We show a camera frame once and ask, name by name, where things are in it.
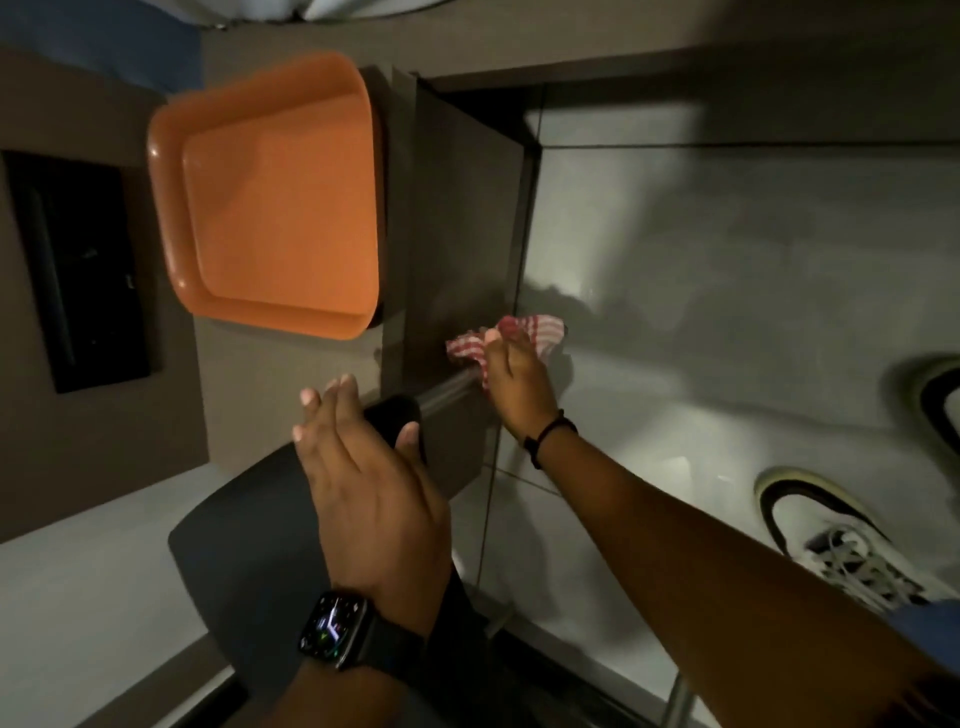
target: watch face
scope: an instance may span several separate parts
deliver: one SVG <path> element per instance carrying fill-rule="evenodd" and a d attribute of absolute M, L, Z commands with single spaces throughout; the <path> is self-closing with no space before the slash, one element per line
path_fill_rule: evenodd
<path fill-rule="evenodd" d="M 366 613 L 364 597 L 327 592 L 320 597 L 300 635 L 300 651 L 339 666 Z"/>

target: black appliance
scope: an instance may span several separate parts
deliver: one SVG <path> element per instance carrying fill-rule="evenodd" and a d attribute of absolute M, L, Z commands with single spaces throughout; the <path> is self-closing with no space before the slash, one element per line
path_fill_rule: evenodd
<path fill-rule="evenodd" d="M 57 392 L 147 376 L 120 170 L 4 152 Z"/>

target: cleaning rag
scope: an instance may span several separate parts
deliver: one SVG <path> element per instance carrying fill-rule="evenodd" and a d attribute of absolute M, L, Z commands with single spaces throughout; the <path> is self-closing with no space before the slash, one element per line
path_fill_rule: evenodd
<path fill-rule="evenodd" d="M 566 334 L 566 326 L 562 319 L 545 315 L 522 316 L 520 318 L 504 316 L 497 322 L 496 328 L 507 338 L 510 338 L 518 330 L 526 331 L 531 343 L 537 350 L 537 357 L 542 362 L 547 360 L 550 353 L 564 340 Z M 484 355 L 483 345 L 483 337 L 486 332 L 486 328 L 481 328 L 479 331 L 468 331 L 446 342 L 446 355 L 450 357 L 451 361 L 458 363 L 475 361 L 480 365 L 480 379 L 485 392 L 489 389 L 487 357 Z"/>

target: hand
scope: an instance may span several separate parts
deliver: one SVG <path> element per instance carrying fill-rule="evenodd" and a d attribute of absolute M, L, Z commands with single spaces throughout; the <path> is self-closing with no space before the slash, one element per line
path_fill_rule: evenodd
<path fill-rule="evenodd" d="M 560 410 L 546 366 L 523 331 L 504 336 L 496 328 L 484 335 L 487 379 L 493 406 L 520 442 L 540 437 Z"/>
<path fill-rule="evenodd" d="M 334 589 L 357 592 L 395 624 L 428 637 L 450 578 L 450 512 L 420 461 L 420 426 L 392 449 L 364 420 L 357 382 L 300 392 L 293 439 L 310 481 Z"/>

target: blue pants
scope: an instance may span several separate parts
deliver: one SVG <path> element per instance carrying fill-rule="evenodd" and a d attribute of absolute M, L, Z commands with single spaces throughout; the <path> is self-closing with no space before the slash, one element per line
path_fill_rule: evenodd
<path fill-rule="evenodd" d="M 960 601 L 900 607 L 887 623 L 942 667 L 960 675 Z"/>

